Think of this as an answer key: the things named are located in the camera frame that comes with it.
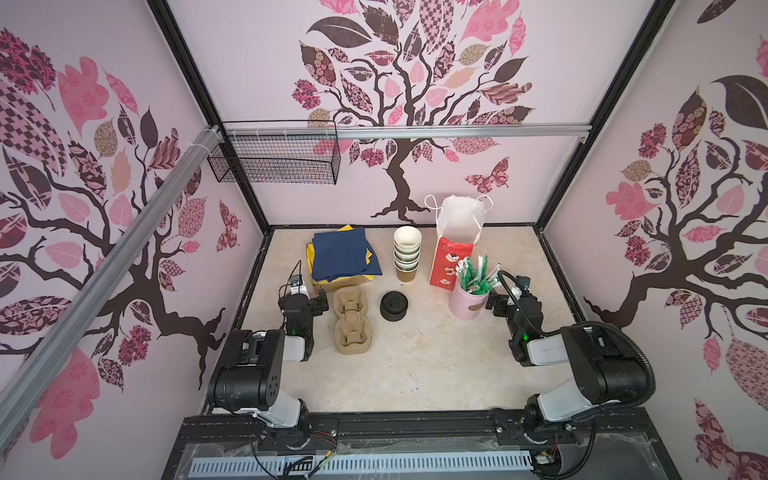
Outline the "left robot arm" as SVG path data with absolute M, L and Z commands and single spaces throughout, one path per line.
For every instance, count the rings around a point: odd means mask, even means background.
M 314 318 L 327 312 L 327 294 L 311 298 L 290 284 L 278 306 L 283 325 L 261 331 L 235 330 L 223 347 L 207 387 L 206 406 L 212 414 L 247 415 L 267 426 L 299 426 L 305 403 L 281 389 L 285 363 L 306 362 L 314 349 Z

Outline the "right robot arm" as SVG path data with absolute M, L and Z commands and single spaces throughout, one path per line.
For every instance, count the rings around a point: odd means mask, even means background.
M 571 378 L 561 385 L 527 400 L 521 424 L 529 436 L 593 420 L 610 410 L 640 406 L 655 393 L 649 359 L 620 328 L 583 321 L 546 331 L 542 303 L 525 278 L 501 270 L 497 283 L 505 293 L 490 295 L 486 308 L 505 319 L 514 359 L 524 367 L 566 364 L 571 371 Z

